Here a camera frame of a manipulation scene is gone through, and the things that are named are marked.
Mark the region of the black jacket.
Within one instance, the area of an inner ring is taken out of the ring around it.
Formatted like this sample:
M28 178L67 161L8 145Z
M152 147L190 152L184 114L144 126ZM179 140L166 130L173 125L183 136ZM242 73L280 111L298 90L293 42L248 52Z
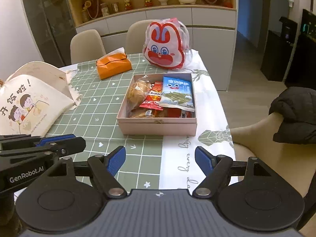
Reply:
M283 117L273 140L278 143L315 144L315 90L289 87L271 103L269 113Z

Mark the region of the beige chair near right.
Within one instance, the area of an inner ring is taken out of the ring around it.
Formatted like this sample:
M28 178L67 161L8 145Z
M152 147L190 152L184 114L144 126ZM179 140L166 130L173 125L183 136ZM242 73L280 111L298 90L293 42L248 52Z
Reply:
M289 144L273 140L283 117L272 113L250 126L232 128L235 156L246 161L254 156L265 162L303 197L315 186L315 144Z

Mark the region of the cream cartoon canvas bag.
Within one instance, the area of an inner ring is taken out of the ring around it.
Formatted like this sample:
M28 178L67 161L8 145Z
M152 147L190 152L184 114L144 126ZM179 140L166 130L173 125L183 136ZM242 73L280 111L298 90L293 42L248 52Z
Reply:
M40 61L16 70L1 86L1 135L45 136L61 114L81 102L71 79L70 73Z

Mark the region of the blue seaweed snack bag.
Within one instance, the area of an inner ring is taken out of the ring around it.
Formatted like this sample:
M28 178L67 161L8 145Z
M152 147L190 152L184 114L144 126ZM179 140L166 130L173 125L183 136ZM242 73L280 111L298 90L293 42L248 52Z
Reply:
M159 105L194 112L191 83L183 79L164 76Z

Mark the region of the red rabbit plastic bag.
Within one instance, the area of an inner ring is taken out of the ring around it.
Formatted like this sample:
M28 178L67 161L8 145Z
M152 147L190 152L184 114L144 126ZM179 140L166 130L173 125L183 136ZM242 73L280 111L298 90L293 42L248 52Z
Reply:
M142 53L162 69L184 69L193 57L187 27L177 18L154 20L146 29Z

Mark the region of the red white snack packet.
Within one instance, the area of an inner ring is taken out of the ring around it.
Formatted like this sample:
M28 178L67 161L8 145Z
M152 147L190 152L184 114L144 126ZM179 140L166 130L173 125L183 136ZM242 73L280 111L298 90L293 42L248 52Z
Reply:
M190 111L185 111L179 108L168 108L167 117L168 118L193 118L194 113Z

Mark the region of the small brown pastry packet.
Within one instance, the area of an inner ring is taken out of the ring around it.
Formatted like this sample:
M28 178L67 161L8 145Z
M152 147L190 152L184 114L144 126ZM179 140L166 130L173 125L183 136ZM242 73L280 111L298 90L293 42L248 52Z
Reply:
M137 108L130 112L129 118L155 118L155 110L147 108Z

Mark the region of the red doll figurine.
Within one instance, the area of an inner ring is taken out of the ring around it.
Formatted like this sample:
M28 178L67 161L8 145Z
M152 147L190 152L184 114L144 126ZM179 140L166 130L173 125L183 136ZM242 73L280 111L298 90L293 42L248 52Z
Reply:
M152 7L152 6L153 6L152 0L145 0L145 7Z

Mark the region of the white sideboard cabinet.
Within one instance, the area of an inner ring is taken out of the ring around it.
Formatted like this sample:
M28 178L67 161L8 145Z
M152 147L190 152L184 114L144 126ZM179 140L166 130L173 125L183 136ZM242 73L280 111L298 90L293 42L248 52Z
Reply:
M78 33L95 29L107 52L125 46L129 27L139 21L177 20L183 48L196 50L217 90L230 83L237 37L237 10L204 5L150 7L115 13L81 23Z

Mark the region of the orange tissue box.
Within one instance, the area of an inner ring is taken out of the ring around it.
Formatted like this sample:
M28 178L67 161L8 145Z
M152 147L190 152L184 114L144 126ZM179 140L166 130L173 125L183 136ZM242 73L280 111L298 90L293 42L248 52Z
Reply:
M96 69L101 80L130 71L132 64L123 47L118 48L96 61Z

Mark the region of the beige chair left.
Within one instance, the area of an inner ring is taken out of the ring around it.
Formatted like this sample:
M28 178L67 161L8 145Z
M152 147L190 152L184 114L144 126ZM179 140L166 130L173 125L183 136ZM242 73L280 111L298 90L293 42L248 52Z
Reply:
M75 35L70 43L71 63L96 60L106 54L100 34L95 29Z

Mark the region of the pink cardboard box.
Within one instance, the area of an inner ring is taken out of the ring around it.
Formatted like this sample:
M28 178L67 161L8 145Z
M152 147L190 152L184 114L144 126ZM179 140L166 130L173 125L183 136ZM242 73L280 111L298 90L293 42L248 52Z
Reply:
M152 83L162 81L163 76L187 80L192 86L192 98L195 112L189 118L131 118L128 112L127 92L130 87L142 77L147 76ZM190 73L160 73L160 74L136 74L133 75L130 85L124 96L117 121L124 135L164 135L164 136L194 136L197 131L197 105L193 87L192 75Z

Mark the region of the green grid tablecloth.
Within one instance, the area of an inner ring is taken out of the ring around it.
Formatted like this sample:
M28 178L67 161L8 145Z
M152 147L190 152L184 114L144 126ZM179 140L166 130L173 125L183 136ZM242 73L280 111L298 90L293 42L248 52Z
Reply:
M127 190L158 189L163 138L124 135L118 126L117 114L135 74L156 70L141 54L128 56L132 70L100 80L93 60L65 68L73 74L75 90L83 96L79 106L62 114L50 128L48 137L74 134L86 141L84 150L72 155L75 162L95 155L107 155L114 148L126 148L126 161L115 178Z

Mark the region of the round cake clear wrapper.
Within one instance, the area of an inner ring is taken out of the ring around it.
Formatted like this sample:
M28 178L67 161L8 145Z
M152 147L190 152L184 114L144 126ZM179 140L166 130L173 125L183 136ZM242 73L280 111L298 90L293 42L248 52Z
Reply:
M145 75L134 82L127 91L127 105L129 110L137 108L145 100L151 90L151 83Z

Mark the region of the red spicy snack packet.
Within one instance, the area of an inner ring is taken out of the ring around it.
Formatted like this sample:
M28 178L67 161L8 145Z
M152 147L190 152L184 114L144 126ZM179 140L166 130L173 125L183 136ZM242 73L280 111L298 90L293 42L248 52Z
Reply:
M163 108L160 105L161 95L162 95L162 82L155 82L150 85L150 92L146 96L145 100L140 104L140 108L153 109L162 111Z

